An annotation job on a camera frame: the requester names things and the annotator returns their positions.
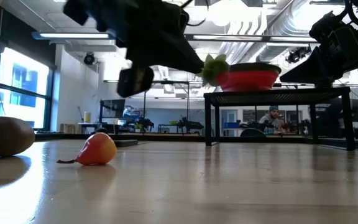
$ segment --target wooden table surface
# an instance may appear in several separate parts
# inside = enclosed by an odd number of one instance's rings
[[[358,224],[358,151],[147,142],[107,166],[55,163],[83,143],[0,159],[0,223]]]

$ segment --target person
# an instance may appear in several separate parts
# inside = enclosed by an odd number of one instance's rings
[[[280,110],[278,109],[278,106],[270,106],[268,109],[268,113],[263,116],[260,120],[260,124],[264,124],[266,121],[273,126],[273,133],[274,134],[280,134],[284,133],[284,130],[282,129],[282,121],[278,118],[280,115]],[[271,128],[266,127],[265,131],[270,131]]]

